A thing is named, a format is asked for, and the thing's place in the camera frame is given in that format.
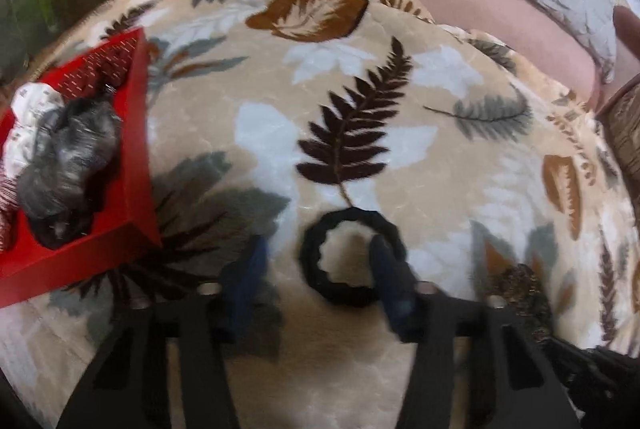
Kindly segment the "pink mattress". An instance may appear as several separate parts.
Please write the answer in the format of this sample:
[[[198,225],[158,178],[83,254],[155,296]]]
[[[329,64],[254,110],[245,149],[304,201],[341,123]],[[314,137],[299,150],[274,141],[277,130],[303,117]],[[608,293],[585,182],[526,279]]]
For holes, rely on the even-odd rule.
[[[436,22],[497,37],[592,103],[606,102],[639,76],[639,59],[619,41],[614,82],[605,85],[591,54],[528,0],[419,1]]]

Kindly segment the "red patterned scrunchie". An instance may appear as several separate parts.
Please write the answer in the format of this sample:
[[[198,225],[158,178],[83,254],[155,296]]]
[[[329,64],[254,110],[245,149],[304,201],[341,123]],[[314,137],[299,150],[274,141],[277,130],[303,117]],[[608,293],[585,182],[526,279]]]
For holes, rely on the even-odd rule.
[[[53,88],[65,101],[97,99],[113,94],[125,85],[139,38],[134,35],[107,41],[67,63]]]

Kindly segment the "white floral scrunchie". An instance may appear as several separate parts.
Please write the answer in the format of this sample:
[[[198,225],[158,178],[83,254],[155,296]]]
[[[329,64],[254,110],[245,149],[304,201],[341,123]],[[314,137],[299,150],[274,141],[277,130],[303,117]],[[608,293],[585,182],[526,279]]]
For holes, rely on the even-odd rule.
[[[17,179],[32,161],[39,120],[63,105],[61,94],[42,82],[27,82],[16,91],[11,102],[14,125],[2,154],[3,167],[10,179]]]

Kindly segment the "pink checkered scrunchie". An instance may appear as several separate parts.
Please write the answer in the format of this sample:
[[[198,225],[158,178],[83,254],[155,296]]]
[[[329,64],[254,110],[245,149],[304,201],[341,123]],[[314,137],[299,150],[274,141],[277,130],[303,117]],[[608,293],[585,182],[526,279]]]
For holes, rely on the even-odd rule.
[[[0,250],[8,251],[13,243],[13,226],[18,208],[16,181],[6,174],[4,164],[0,170]]]

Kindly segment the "grey black scrunchie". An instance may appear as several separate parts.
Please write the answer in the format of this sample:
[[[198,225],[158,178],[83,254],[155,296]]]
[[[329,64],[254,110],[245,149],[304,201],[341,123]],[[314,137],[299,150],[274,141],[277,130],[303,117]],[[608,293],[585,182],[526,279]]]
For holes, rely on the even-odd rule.
[[[29,219],[84,206],[89,181],[115,157],[122,119],[107,100],[76,99],[38,123],[32,161],[17,178],[17,199]]]

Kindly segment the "black hair claw clip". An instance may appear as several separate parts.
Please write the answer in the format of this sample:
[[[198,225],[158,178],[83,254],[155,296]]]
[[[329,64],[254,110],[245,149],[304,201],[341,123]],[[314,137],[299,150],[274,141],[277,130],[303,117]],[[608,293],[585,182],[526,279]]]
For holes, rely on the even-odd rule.
[[[540,279],[525,264],[512,265],[488,281],[489,296],[498,296],[522,320],[526,331],[543,343],[552,336],[553,315]]]

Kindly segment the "leaf pattern plush blanket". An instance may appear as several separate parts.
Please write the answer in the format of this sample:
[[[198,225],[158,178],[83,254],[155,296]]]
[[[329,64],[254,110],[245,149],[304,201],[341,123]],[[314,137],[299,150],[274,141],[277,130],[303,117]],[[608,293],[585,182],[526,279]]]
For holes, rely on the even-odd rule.
[[[77,210],[18,204],[1,254],[3,427],[61,428],[116,325],[218,279],[254,235],[266,274],[222,348],[235,428],[400,428],[416,345],[388,325],[375,235],[418,281],[494,307],[491,276],[525,264],[551,337],[639,357],[620,167],[596,115],[521,54],[413,0],[107,0],[12,100],[129,35],[126,84],[91,99],[122,119],[115,157]]]

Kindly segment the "striped floral cushion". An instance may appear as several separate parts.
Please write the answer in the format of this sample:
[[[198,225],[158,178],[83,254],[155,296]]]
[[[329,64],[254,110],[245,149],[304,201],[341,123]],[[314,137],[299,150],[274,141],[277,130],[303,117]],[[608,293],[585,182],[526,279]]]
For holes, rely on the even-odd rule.
[[[639,76],[618,89],[603,104],[597,117],[604,123],[606,141],[620,166],[634,212],[639,217]]]

